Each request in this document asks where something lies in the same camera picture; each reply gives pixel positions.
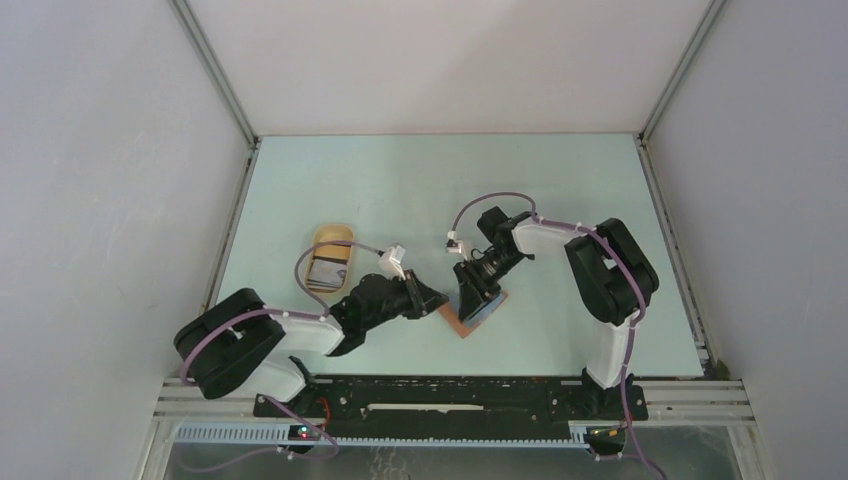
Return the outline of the yellow oval tray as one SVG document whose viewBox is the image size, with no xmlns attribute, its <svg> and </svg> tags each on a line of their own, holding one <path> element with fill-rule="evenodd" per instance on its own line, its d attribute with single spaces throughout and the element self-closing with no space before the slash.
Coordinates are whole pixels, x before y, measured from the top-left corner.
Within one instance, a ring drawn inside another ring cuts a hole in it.
<svg viewBox="0 0 848 480">
<path fill-rule="evenodd" d="M 335 294 L 345 286 L 352 256 L 348 242 L 354 239 L 354 230 L 348 225 L 325 224 L 316 229 L 313 243 L 329 242 L 329 245 L 320 246 L 310 254 L 305 281 L 310 291 Z"/>
</svg>

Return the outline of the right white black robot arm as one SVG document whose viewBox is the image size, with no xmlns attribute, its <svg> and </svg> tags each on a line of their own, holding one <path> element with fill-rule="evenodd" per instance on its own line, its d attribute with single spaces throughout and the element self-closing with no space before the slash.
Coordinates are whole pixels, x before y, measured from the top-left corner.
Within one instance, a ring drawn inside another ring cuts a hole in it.
<svg viewBox="0 0 848 480">
<path fill-rule="evenodd" d="M 622 403 L 617 387 L 627 375 L 637 324 L 645 316 L 659 277 L 634 237 L 619 219 L 593 228 L 547 220 L 532 211 L 508 216 L 499 207 L 481 214 L 477 227 L 488 241 L 475 254 L 449 231 L 447 251 L 462 260 L 453 267 L 458 281 L 454 310 L 461 330 L 473 328 L 504 295 L 501 279 L 523 260 L 539 255 L 567 259 L 580 297 L 596 319 L 594 346 L 581 392 L 585 411 L 606 418 Z"/>
</svg>

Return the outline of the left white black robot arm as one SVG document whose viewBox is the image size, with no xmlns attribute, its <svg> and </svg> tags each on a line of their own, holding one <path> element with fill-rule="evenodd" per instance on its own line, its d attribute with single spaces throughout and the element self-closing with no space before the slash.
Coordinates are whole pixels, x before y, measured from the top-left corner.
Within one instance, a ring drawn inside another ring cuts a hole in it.
<svg viewBox="0 0 848 480">
<path fill-rule="evenodd" d="M 270 308 L 254 289 L 242 288 L 178 331 L 179 377 L 207 400 L 252 392 L 304 416 L 315 406 L 316 390 L 299 354 L 346 355 L 371 330 L 398 317 L 421 319 L 448 302 L 411 270 L 392 278 L 365 275 L 324 314 Z"/>
</svg>

